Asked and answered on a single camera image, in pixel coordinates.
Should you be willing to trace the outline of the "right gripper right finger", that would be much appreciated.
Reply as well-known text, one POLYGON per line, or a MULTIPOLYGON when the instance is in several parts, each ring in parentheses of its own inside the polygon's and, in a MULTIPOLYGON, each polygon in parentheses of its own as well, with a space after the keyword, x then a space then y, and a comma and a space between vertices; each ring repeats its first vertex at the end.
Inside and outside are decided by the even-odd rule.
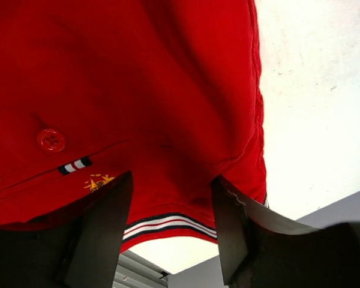
POLYGON ((304 225, 244 195, 222 176, 211 190, 225 285, 360 287, 360 222, 304 225))

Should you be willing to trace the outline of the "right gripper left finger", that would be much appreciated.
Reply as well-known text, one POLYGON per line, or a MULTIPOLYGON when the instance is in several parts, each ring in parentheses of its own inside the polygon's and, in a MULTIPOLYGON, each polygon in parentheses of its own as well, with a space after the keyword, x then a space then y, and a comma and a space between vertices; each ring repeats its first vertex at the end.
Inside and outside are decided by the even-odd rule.
POLYGON ((112 287, 132 194, 125 172, 46 216, 47 228, 0 228, 0 287, 112 287))

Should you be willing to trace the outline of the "red trousers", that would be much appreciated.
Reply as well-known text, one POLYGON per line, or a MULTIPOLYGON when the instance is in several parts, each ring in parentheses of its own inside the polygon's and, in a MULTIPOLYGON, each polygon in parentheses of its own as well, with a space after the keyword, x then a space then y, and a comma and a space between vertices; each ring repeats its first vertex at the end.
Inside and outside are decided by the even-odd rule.
POLYGON ((216 176, 266 202, 260 75, 254 1, 0 1, 0 228, 130 171, 123 250, 216 242, 216 176))

